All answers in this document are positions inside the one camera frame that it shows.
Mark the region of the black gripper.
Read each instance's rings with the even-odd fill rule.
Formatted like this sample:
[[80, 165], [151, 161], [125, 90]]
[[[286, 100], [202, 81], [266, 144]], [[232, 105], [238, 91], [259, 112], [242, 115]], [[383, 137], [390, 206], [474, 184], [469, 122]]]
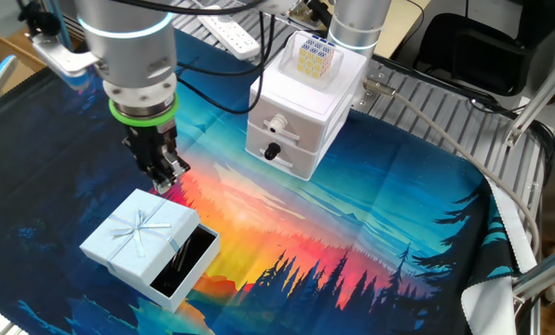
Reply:
[[164, 194], [167, 187], [190, 170], [190, 165], [177, 155], [174, 120], [150, 127], [125, 126], [125, 130], [128, 136], [123, 143], [159, 194]]

